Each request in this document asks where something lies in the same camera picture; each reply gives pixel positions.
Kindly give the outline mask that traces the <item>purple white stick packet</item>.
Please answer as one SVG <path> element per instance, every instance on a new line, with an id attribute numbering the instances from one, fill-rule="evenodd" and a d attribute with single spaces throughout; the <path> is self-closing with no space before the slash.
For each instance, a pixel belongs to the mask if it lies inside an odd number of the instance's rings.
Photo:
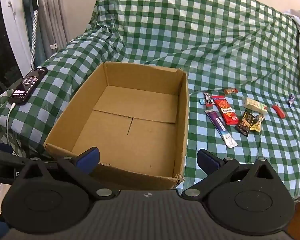
<path id="1" fill-rule="evenodd" d="M 221 135 L 227 148 L 234 148 L 238 146 L 238 143 L 233 139 L 230 132 L 226 129 L 222 120 L 219 118 L 217 112 L 213 109 L 208 109 L 205 111 L 205 113 L 217 129 L 218 133 Z"/>

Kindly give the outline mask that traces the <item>yellow wafer packet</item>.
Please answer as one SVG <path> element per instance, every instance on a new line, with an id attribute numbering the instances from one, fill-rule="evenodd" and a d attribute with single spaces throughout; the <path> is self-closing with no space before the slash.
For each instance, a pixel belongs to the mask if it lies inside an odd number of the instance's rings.
<path id="1" fill-rule="evenodd" d="M 255 132 L 261 132 L 261 130 L 262 130 L 262 121 L 263 120 L 264 120 L 264 115 L 263 114 L 258 114 L 254 118 L 254 122 L 253 122 L 252 126 L 250 127 L 250 130 L 255 131 Z"/>

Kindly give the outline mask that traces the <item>dark brown cracker packet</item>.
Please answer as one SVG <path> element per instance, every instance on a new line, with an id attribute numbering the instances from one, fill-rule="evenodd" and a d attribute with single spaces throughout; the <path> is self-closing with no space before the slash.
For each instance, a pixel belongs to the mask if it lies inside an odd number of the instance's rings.
<path id="1" fill-rule="evenodd" d="M 254 115 L 249 110 L 245 110 L 240 122 L 236 125 L 235 129 L 245 137 L 249 135 L 250 128 L 254 122 Z"/>

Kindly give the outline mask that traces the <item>red cracker packet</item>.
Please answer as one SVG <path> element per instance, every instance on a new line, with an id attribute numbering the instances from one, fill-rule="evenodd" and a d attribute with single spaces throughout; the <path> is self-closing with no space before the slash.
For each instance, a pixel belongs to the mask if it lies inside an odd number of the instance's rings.
<path id="1" fill-rule="evenodd" d="M 237 125 L 239 123 L 239 118 L 237 117 L 235 110 L 228 103 L 225 96 L 218 95 L 212 96 L 211 98 L 219 109 L 226 125 Z"/>

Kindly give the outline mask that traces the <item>white green nougat bar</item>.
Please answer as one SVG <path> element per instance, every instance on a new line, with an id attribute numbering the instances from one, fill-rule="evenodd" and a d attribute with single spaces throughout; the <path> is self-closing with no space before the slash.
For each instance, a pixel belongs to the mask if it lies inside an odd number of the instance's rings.
<path id="1" fill-rule="evenodd" d="M 251 98 L 243 98 L 243 107 L 263 115 L 268 114 L 268 107 L 265 104 Z"/>

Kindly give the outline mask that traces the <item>plain red snack packet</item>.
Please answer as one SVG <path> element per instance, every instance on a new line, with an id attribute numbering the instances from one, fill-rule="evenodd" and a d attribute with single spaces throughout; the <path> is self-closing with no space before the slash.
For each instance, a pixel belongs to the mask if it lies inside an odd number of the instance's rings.
<path id="1" fill-rule="evenodd" d="M 282 110 L 282 108 L 279 105 L 272 105 L 272 109 L 276 112 L 276 114 L 280 119 L 284 119 L 286 117 L 285 112 Z"/>

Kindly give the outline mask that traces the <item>red white small sachet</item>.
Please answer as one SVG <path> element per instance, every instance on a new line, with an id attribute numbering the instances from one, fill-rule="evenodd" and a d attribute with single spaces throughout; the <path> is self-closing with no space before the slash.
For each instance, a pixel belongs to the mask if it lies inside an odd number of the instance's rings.
<path id="1" fill-rule="evenodd" d="M 213 107 L 213 100 L 211 99 L 211 95 L 209 93 L 204 93 L 204 100 L 206 107 Z"/>

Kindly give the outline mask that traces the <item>blue stick sachet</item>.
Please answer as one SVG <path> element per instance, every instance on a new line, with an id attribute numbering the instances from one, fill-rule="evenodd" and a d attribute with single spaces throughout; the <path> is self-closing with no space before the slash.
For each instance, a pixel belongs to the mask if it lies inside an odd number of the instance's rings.
<path id="1" fill-rule="evenodd" d="M 199 103 L 200 103 L 201 105 L 205 105 L 205 104 L 206 104 L 206 100 L 205 100 L 205 99 L 200 99 L 200 100 L 199 100 Z"/>

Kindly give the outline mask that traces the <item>small orange brown candy bar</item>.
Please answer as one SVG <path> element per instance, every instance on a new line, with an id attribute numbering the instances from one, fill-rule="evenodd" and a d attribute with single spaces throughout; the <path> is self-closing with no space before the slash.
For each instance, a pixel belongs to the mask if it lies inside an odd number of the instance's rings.
<path id="1" fill-rule="evenodd" d="M 238 90 L 236 88 L 226 88 L 224 89 L 224 94 L 229 95 L 229 94 L 237 94 Z"/>

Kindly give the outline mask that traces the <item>small purple candy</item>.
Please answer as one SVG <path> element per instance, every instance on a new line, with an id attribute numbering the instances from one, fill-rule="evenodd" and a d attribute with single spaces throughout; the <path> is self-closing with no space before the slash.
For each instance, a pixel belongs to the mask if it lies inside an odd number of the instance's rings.
<path id="1" fill-rule="evenodd" d="M 290 107 L 293 106 L 295 100 L 295 96 L 293 94 L 290 94 L 289 99 L 288 99 L 288 104 Z"/>

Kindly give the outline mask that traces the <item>black smartphone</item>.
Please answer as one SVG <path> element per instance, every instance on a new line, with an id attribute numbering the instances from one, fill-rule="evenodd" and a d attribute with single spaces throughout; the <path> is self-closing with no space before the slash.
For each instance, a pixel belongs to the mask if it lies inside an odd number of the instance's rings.
<path id="1" fill-rule="evenodd" d="M 34 68 L 23 78 L 21 83 L 8 98 L 10 104 L 25 105 L 43 77 L 47 74 L 47 68 Z"/>

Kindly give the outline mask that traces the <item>green checkered sofa cover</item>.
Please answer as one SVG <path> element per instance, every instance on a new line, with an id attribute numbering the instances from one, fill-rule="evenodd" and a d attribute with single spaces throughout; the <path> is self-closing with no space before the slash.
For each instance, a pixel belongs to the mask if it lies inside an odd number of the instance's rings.
<path id="1" fill-rule="evenodd" d="M 0 136 L 24 150 L 43 153 L 43 143 L 70 99 L 106 61 L 182 69 L 190 105 L 184 181 L 205 173 L 197 151 L 241 163 L 266 158 L 295 201 L 300 201 L 299 30 L 293 19 L 255 0 L 97 0 L 83 34 L 44 62 L 46 76 L 24 106 L 12 108 L 10 92 L 0 96 Z M 238 115 L 244 97 L 270 109 L 260 133 L 247 137 L 230 128 L 238 143 L 228 149 L 199 103 L 205 91 L 236 88 L 228 102 Z M 290 94 L 295 96 L 292 107 Z"/>

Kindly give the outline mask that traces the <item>open cardboard box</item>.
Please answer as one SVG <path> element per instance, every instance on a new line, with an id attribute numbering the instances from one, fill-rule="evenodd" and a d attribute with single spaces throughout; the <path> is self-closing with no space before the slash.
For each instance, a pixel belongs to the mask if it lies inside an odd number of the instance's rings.
<path id="1" fill-rule="evenodd" d="M 105 62 L 70 100 L 44 142 L 54 157 L 96 147 L 108 187 L 169 190 L 183 181 L 189 118 L 181 69 Z"/>

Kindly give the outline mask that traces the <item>grey curtain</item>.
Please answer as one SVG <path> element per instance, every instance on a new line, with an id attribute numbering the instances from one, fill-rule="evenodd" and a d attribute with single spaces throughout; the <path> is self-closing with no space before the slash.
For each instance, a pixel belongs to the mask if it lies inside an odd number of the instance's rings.
<path id="1" fill-rule="evenodd" d="M 65 47 L 68 37 L 62 16 L 61 0 L 38 0 L 38 30 L 35 67 Z M 23 0 L 30 47 L 32 38 L 33 7 L 31 0 Z"/>

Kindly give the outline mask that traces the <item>white door frame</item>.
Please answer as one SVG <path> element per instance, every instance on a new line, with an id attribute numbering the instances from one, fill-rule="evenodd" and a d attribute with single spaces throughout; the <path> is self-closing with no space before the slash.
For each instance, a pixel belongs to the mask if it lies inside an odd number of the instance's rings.
<path id="1" fill-rule="evenodd" d="M 0 0 L 4 24 L 13 55 L 22 76 L 30 71 L 31 49 L 23 0 Z"/>

